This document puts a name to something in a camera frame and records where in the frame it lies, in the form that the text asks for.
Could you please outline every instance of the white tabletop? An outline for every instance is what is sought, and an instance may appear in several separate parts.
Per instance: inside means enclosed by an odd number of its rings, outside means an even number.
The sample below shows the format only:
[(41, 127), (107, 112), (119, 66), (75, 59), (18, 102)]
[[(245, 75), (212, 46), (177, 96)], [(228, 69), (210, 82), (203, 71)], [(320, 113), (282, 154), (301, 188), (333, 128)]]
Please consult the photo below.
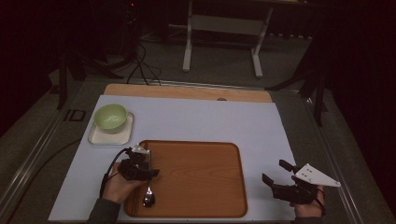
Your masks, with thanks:
[(262, 183), (266, 173), (277, 184), (293, 184), (279, 160), (294, 164), (276, 105), (133, 96), (101, 96), (96, 108), (124, 105), (134, 114), (130, 141), (123, 146), (95, 146), (88, 141), (90, 120), (75, 158), (49, 215), (50, 221), (85, 221), (98, 198), (109, 164), (125, 147), (143, 140), (230, 142), (240, 149), (247, 191), (247, 214), (240, 218), (134, 218), (121, 209), (119, 221), (247, 222), (292, 220), (289, 203), (274, 199)]

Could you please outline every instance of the spoon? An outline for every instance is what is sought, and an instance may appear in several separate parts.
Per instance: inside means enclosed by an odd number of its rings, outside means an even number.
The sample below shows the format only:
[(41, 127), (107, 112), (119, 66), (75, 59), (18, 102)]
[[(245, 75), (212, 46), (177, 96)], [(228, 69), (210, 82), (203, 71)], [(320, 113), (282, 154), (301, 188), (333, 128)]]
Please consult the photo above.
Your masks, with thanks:
[[(148, 161), (148, 169), (151, 170), (151, 151), (149, 152), (149, 161)], [(148, 181), (148, 191), (145, 194), (145, 198), (143, 199), (143, 206), (151, 207), (155, 204), (155, 196), (151, 191), (151, 180)]]

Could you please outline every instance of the sleeve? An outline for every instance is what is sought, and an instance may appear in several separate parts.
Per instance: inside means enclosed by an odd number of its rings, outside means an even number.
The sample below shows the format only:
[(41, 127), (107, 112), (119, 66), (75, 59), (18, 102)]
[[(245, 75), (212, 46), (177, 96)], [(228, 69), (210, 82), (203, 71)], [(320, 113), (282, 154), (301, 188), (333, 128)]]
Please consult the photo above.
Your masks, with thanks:
[(114, 224), (119, 217), (121, 205), (106, 199), (97, 199), (87, 224)]
[(323, 224), (323, 217), (297, 217), (294, 224)]

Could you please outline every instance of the human hand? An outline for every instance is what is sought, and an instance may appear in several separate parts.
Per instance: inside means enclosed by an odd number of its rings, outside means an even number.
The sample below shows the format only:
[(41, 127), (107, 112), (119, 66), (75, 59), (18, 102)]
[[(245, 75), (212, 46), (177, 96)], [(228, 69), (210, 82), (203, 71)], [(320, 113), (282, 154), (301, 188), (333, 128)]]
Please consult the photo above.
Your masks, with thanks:
[(135, 188), (146, 183), (146, 181), (139, 180), (126, 181), (122, 175), (119, 174), (119, 166), (119, 162), (114, 163), (111, 175), (106, 182), (102, 196), (103, 199), (110, 200), (114, 203), (125, 202)]
[[(321, 185), (318, 185), (317, 198), (324, 206), (324, 192)], [(310, 204), (290, 203), (290, 206), (294, 207), (294, 213), (297, 217), (322, 217), (324, 215), (322, 207), (315, 200)]]

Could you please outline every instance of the wooden tray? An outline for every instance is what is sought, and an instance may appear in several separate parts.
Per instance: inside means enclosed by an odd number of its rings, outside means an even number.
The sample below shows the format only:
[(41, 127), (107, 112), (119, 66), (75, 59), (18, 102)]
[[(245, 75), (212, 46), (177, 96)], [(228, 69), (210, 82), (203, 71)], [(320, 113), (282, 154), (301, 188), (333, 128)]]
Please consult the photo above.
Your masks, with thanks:
[(130, 217), (242, 217), (248, 210), (239, 149), (232, 143), (144, 141), (151, 150), (156, 203), (143, 206), (147, 185), (125, 202)]

